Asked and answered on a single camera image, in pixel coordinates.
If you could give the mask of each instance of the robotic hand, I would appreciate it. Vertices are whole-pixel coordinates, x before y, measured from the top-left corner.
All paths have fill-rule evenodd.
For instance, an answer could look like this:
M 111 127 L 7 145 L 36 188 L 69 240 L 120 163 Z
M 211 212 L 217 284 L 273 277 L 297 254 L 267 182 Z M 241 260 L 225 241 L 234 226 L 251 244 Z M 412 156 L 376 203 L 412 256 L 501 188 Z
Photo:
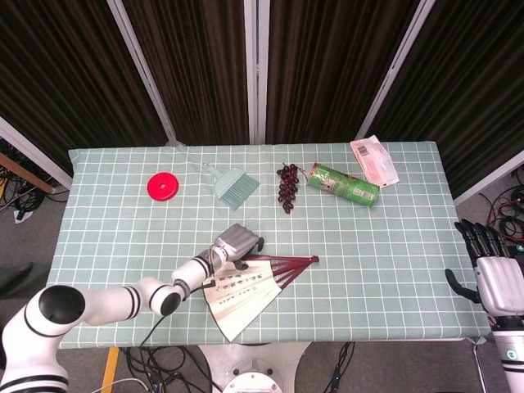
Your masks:
M 524 275 L 511 258 L 502 237 L 493 229 L 463 219 L 455 223 L 462 234 L 477 278 L 477 290 L 462 287 L 447 269 L 451 288 L 473 303 L 481 303 L 512 393 L 524 393 Z
M 2 393 L 66 393 L 68 376 L 56 362 L 62 337 L 81 322 L 104 325 L 135 318 L 143 305 L 155 314 L 172 314 L 181 301 L 227 261 L 242 269 L 241 258 L 264 239 L 234 224 L 215 243 L 172 273 L 173 284 L 146 277 L 125 287 L 85 291 L 56 285 L 42 289 L 4 328 L 6 371 Z

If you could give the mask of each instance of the snack package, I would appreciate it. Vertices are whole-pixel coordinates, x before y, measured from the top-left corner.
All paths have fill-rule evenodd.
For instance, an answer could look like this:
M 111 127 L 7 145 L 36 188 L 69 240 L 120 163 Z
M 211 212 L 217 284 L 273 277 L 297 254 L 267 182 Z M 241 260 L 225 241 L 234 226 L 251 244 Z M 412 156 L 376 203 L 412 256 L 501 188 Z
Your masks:
M 390 153 L 375 135 L 352 141 L 350 146 L 370 183 L 382 188 L 399 182 L 399 175 L 393 166 Z

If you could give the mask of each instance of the grape cluster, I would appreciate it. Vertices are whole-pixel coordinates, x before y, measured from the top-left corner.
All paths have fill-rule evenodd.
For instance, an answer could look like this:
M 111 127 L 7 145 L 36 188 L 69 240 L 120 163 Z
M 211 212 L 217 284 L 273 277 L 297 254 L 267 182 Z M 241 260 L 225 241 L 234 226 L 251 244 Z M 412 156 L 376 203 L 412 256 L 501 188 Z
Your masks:
M 277 175 L 280 176 L 280 185 L 278 186 L 278 201 L 282 203 L 282 208 L 287 215 L 291 213 L 293 209 L 293 203 L 295 200 L 295 193 L 298 191 L 298 167 L 295 164 L 285 165 L 282 169 L 277 171 Z

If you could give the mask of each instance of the curtain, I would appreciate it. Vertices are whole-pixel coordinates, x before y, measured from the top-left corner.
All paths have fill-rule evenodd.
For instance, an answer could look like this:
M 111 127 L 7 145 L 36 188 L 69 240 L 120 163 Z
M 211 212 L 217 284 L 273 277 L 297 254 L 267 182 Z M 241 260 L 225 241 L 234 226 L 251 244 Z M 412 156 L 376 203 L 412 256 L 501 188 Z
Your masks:
M 272 0 L 266 142 L 349 142 L 418 1 Z
M 454 197 L 524 148 L 524 2 L 436 2 L 368 135 L 437 142 Z
M 124 0 L 174 126 L 187 145 L 249 143 L 242 0 Z
M 0 115 L 70 174 L 72 148 L 167 142 L 105 0 L 2 0 L 0 36 Z

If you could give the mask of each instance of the green can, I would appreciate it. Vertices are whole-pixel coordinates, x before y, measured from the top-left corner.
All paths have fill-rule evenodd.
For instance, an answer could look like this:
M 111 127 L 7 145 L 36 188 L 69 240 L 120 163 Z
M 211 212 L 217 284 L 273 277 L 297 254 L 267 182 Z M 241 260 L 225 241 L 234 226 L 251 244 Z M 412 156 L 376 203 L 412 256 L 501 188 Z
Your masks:
M 308 184 L 366 206 L 375 203 L 380 191 L 380 187 L 375 184 L 343 174 L 316 162 L 309 172 Z

